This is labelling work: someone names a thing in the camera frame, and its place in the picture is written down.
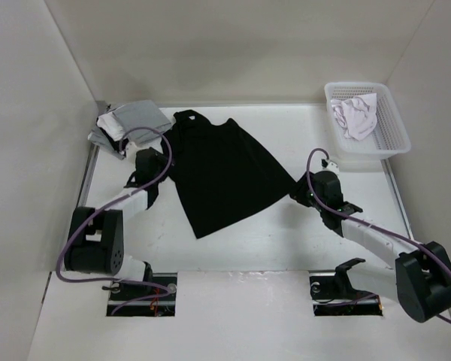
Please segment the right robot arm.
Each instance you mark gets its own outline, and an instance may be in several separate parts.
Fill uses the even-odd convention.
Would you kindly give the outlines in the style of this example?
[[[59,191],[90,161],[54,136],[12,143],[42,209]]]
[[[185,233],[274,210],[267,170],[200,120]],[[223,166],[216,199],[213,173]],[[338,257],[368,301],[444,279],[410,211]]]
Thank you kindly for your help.
[[[418,323],[451,308],[451,262],[437,242],[420,244],[359,218],[362,209],[344,201],[337,175],[306,171],[289,194],[297,203],[315,208],[323,224],[384,261],[386,267],[355,258],[336,267],[334,294],[353,302],[385,296],[397,302]]]

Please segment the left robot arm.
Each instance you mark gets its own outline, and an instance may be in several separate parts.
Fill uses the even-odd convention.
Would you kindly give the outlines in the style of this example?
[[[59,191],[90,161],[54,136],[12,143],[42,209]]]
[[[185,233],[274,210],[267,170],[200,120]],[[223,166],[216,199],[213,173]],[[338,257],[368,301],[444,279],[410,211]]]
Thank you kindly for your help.
[[[126,254],[124,230],[126,222],[152,207],[170,165],[169,157],[159,151],[140,150],[135,156],[135,171],[117,195],[118,202],[101,212],[91,207],[76,208],[69,235],[77,237],[63,255],[65,270],[129,281],[128,291],[136,299],[150,297],[152,268]]]

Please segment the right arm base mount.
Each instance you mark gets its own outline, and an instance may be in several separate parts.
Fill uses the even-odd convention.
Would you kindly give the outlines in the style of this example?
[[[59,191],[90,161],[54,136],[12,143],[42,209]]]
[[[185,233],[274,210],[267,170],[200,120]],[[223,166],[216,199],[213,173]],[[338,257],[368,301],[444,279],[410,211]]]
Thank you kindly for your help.
[[[380,297],[354,289],[334,272],[309,274],[313,314],[317,317],[383,316]]]

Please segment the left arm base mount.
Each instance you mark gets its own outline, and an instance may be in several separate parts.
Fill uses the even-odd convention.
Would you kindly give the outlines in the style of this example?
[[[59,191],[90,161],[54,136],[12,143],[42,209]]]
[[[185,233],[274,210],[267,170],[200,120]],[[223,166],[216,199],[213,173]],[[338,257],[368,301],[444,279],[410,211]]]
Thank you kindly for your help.
[[[107,317],[173,317],[176,310],[177,273],[152,274],[154,286],[114,282],[107,292]]]

